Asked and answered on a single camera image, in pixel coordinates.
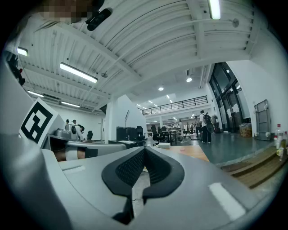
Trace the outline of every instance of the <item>floor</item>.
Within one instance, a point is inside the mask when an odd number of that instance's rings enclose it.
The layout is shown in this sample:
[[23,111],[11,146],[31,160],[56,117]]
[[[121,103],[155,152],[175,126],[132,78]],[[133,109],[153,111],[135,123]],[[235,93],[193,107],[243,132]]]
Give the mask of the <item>floor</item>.
[[[156,143],[151,137],[148,137],[146,142]],[[202,143],[199,140],[192,141],[188,137],[184,138],[183,142],[177,142],[177,146],[189,145],[200,145],[209,161],[220,166],[230,161],[235,161],[234,163],[241,161],[245,156],[267,148],[271,142],[240,137],[236,133],[213,133],[211,144]]]

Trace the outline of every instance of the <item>wooden floor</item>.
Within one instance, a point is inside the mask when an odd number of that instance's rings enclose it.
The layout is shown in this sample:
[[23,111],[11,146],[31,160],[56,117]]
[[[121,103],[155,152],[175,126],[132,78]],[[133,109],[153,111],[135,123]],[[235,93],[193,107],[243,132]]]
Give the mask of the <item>wooden floor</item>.
[[200,146],[171,146],[166,150],[209,161]]

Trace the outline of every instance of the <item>recessed light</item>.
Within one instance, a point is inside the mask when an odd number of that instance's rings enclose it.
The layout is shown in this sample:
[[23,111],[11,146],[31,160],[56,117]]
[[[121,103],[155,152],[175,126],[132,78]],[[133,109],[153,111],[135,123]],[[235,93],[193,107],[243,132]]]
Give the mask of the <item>recessed light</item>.
[[67,102],[61,102],[61,103],[64,104],[64,105],[74,106],[74,107],[80,108],[80,106],[73,105],[73,104],[70,104],[70,103],[67,103]]
[[24,49],[24,48],[21,48],[21,47],[18,47],[17,48],[17,53],[18,54],[22,54],[24,56],[27,56],[28,55],[28,50],[27,49]]
[[41,95],[41,94],[38,94],[38,93],[35,93],[35,92],[31,92],[31,91],[29,91],[29,90],[27,90],[27,92],[28,92],[28,93],[31,93],[31,94],[34,94],[34,95],[36,95],[36,96],[39,96],[39,97],[44,97],[44,96]]
[[208,0],[210,17],[215,20],[221,18],[219,0]]
[[92,81],[93,83],[96,83],[98,81],[97,78],[95,78],[95,77],[93,77],[91,75],[88,75],[88,74],[82,72],[81,70],[78,70],[78,69],[76,69],[76,68],[74,68],[74,67],[72,67],[70,65],[67,65],[67,64],[65,64],[63,62],[60,63],[60,69],[66,70],[66,71],[68,71],[70,73],[73,73],[73,74],[75,74],[75,75],[77,75],[79,77],[82,77],[82,78],[84,78],[84,79],[86,79],[88,81]]

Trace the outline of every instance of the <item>man with backpack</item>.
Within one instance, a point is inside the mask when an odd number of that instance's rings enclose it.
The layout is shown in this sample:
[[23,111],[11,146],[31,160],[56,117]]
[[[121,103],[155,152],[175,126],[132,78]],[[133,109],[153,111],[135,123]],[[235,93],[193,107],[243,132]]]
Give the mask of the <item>man with backpack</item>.
[[204,113],[204,110],[201,110],[200,115],[200,122],[202,122],[202,129],[203,129],[203,143],[211,143],[211,133],[207,129],[207,124],[211,122],[211,118],[208,114]]

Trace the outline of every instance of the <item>backpack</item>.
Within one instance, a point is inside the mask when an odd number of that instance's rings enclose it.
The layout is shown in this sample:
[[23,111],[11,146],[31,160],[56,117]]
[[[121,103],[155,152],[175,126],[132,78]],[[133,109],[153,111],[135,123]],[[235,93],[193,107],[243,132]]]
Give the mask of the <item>backpack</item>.
[[211,117],[208,114],[203,114],[204,115],[204,123],[209,124],[212,123]]

